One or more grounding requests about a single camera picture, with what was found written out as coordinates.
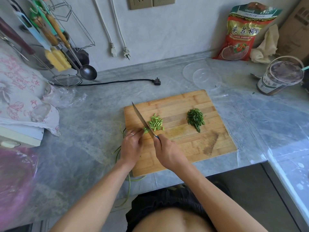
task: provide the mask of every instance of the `goji berry bag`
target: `goji berry bag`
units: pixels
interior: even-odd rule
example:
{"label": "goji berry bag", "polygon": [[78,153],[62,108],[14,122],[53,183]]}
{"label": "goji berry bag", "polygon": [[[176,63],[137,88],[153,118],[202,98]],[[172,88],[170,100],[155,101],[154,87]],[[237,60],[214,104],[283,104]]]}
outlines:
{"label": "goji berry bag", "polygon": [[258,2],[234,6],[227,18],[225,43],[214,59],[248,61],[255,36],[281,11]]}

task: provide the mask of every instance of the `pink floral fabric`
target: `pink floral fabric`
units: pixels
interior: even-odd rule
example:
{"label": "pink floral fabric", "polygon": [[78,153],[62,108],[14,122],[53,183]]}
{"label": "pink floral fabric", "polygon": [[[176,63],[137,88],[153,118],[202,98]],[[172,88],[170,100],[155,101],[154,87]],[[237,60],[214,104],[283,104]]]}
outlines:
{"label": "pink floral fabric", "polygon": [[0,43],[0,123],[48,129],[59,136],[59,112],[41,99],[52,86],[24,64],[6,43]]}

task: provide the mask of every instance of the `wooden cutting board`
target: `wooden cutting board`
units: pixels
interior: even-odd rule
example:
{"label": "wooden cutting board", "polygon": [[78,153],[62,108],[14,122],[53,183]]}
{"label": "wooden cutting board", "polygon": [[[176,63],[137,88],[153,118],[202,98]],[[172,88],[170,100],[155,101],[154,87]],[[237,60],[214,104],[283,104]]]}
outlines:
{"label": "wooden cutting board", "polygon": [[[151,120],[154,113],[163,119],[164,131],[157,130],[156,135],[164,134],[174,140],[190,162],[205,160],[237,150],[227,132],[216,108],[205,90],[193,91],[172,97],[136,104],[145,119]],[[204,115],[205,125],[198,133],[187,123],[187,112],[199,108]],[[143,124],[134,112],[133,106],[124,108],[127,130],[142,128]],[[143,136],[144,148],[137,164],[133,168],[133,176],[138,177],[164,170],[155,155],[153,140],[147,133]]]}

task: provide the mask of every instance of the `yellow sponge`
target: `yellow sponge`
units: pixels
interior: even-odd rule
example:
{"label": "yellow sponge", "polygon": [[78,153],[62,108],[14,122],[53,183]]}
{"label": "yellow sponge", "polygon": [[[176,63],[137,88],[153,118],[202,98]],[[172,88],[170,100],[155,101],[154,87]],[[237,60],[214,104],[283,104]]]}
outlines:
{"label": "yellow sponge", "polygon": [[45,57],[59,72],[66,70],[66,68],[58,61],[58,59],[49,50],[45,50]]}
{"label": "yellow sponge", "polygon": [[62,66],[65,69],[72,68],[68,60],[66,59],[66,57],[63,55],[63,53],[60,50],[57,50],[52,47],[52,54],[56,57],[56,59],[62,64]]}

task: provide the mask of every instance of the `left hand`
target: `left hand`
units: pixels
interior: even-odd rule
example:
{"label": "left hand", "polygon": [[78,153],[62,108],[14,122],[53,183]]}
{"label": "left hand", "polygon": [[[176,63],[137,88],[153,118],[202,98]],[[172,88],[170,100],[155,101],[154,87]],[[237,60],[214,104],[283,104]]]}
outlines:
{"label": "left hand", "polygon": [[133,169],[141,155],[143,149],[143,135],[143,129],[132,129],[127,132],[122,141],[120,160],[128,166],[130,171]]}

